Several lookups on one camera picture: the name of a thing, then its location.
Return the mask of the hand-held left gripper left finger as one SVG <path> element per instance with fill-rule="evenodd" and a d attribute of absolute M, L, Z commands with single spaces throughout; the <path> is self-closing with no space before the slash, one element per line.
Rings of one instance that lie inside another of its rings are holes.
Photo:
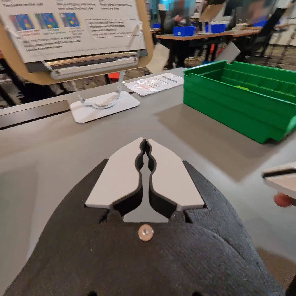
<path fill-rule="evenodd" d="M 143 155 L 146 139 L 138 138 L 120 148 L 107 160 L 85 206 L 118 211 L 121 216 L 142 202 Z"/>

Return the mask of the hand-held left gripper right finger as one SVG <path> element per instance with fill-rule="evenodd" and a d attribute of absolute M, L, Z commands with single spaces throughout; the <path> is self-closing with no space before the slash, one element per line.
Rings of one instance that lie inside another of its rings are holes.
<path fill-rule="evenodd" d="M 152 139 L 146 142 L 146 154 L 153 210 L 170 219 L 176 211 L 204 208 L 205 202 L 179 156 Z"/>

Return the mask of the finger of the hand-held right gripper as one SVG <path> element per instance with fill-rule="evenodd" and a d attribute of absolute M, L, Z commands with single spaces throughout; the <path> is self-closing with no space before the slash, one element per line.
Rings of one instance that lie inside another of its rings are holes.
<path fill-rule="evenodd" d="M 296 174 L 270 176 L 263 180 L 268 187 L 296 199 Z"/>
<path fill-rule="evenodd" d="M 296 173 L 296 162 L 279 165 L 276 167 L 268 168 L 262 171 L 262 178 L 283 176 Z"/>

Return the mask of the green plastic bin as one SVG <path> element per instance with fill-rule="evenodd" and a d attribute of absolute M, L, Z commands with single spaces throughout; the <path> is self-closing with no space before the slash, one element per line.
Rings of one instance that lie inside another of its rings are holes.
<path fill-rule="evenodd" d="M 218 61 L 186 69 L 183 89 L 184 104 L 257 143 L 295 130 L 295 71 Z"/>

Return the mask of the person's right hand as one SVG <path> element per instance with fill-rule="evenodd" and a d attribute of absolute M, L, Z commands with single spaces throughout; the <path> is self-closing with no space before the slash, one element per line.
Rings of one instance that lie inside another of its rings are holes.
<path fill-rule="evenodd" d="M 274 196 L 274 202 L 276 203 L 276 205 L 283 207 L 283 208 L 287 208 L 290 206 L 296 206 L 296 199 L 285 195 L 283 193 L 278 193 Z"/>

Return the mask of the laminated paper sheet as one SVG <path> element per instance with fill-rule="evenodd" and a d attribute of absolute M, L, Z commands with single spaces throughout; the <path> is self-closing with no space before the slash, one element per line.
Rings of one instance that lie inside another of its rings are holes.
<path fill-rule="evenodd" d="M 144 97 L 177 86 L 182 86 L 183 84 L 184 78 L 174 75 L 170 72 L 166 72 L 157 76 L 126 83 L 125 86 L 134 93 Z"/>

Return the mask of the tan board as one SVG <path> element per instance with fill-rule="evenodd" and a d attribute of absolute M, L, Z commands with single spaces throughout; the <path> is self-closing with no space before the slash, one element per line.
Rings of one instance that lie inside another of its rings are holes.
<path fill-rule="evenodd" d="M 146 65 L 146 68 L 152 73 L 157 74 L 164 70 L 165 65 L 169 59 L 170 50 L 160 44 L 157 43 L 154 46 L 153 56 L 151 61 Z"/>

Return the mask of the grey panel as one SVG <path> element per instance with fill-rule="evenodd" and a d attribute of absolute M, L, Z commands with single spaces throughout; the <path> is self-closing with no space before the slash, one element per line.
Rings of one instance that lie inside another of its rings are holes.
<path fill-rule="evenodd" d="M 226 60 L 228 64 L 231 64 L 236 60 L 240 53 L 241 51 L 239 48 L 233 42 L 230 42 L 214 61 L 218 62 Z"/>

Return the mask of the black office chair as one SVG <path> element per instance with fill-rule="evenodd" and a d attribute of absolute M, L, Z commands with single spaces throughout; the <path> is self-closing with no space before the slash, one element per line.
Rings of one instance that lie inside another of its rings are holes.
<path fill-rule="evenodd" d="M 285 11 L 285 8 L 277 8 L 275 10 L 272 16 L 267 20 L 266 24 L 262 27 L 261 31 L 257 35 L 253 36 L 248 44 L 245 44 L 242 47 L 239 61 L 243 61 L 246 56 L 251 56 L 258 49 L 267 44 L 268 39 L 271 37 L 272 31 Z"/>

